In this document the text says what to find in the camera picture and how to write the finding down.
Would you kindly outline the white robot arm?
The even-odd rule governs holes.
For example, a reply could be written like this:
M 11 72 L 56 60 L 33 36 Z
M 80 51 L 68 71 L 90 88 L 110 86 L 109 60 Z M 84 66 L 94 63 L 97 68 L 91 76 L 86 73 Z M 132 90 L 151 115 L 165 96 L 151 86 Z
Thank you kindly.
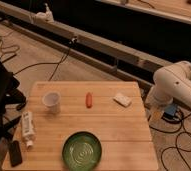
M 165 107 L 177 99 L 191 108 L 191 62 L 161 67 L 153 74 L 153 81 L 146 98 L 152 107 Z

